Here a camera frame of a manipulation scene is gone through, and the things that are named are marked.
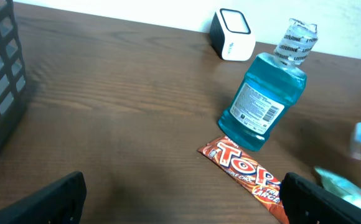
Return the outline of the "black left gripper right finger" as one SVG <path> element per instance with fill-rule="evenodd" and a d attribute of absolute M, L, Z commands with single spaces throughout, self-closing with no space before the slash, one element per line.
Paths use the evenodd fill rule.
<path fill-rule="evenodd" d="M 361 208 L 294 172 L 285 175 L 279 197 L 290 224 L 361 224 Z"/>

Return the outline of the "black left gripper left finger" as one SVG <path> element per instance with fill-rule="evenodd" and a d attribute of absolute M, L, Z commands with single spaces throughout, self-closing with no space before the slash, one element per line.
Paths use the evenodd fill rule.
<path fill-rule="evenodd" d="M 0 224 L 79 223 L 87 188 L 83 173 L 72 172 L 0 210 Z"/>

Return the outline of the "light blue wet wipes pack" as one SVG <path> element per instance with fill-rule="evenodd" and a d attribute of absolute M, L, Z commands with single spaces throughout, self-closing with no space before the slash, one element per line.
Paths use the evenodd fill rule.
<path fill-rule="evenodd" d="M 319 175 L 321 184 L 327 191 L 361 208 L 361 188 L 329 170 L 320 167 L 315 167 L 314 170 Z"/>

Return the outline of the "red Top chocolate bar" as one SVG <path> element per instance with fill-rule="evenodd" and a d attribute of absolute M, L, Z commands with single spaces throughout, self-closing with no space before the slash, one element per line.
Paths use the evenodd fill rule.
<path fill-rule="evenodd" d="M 228 136 L 197 150 L 254 196 L 280 223 L 289 220 L 280 199 L 281 182 Z"/>

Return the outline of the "blue mouthwash bottle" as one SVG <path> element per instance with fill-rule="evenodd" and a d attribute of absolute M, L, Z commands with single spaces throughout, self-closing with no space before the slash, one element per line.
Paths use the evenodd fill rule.
<path fill-rule="evenodd" d="M 318 41 L 317 25 L 297 19 L 289 23 L 274 52 L 255 57 L 218 121 L 232 141 L 251 151 L 263 147 L 272 129 L 306 88 L 307 75 L 299 66 Z"/>

